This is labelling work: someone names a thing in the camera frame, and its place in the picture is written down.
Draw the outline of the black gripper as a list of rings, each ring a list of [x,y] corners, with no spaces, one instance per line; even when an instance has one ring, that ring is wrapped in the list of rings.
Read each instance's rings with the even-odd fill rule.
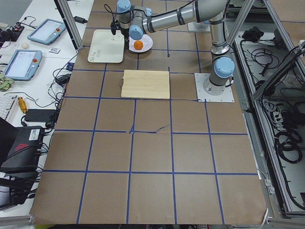
[[[124,35],[124,48],[129,49],[129,28],[120,28],[122,35]]]

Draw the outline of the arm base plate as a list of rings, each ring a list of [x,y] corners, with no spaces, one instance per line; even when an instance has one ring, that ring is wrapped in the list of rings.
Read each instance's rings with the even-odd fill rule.
[[[190,32],[202,32],[202,33],[210,33],[210,23],[209,21],[204,22],[189,22],[188,24],[188,31]]]
[[[234,103],[230,81],[223,86],[215,86],[210,82],[209,73],[195,73],[197,100],[208,103]]]

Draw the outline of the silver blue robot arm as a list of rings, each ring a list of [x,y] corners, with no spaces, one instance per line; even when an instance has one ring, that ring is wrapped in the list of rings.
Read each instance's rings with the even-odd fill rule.
[[[118,20],[111,22],[111,31],[115,35],[118,30],[125,41],[130,38],[140,40],[145,34],[154,33],[190,22],[208,21],[211,31],[211,52],[215,56],[224,56],[230,50],[225,35],[225,0],[193,0],[174,10],[152,15],[146,7],[132,5],[129,0],[117,1]]]

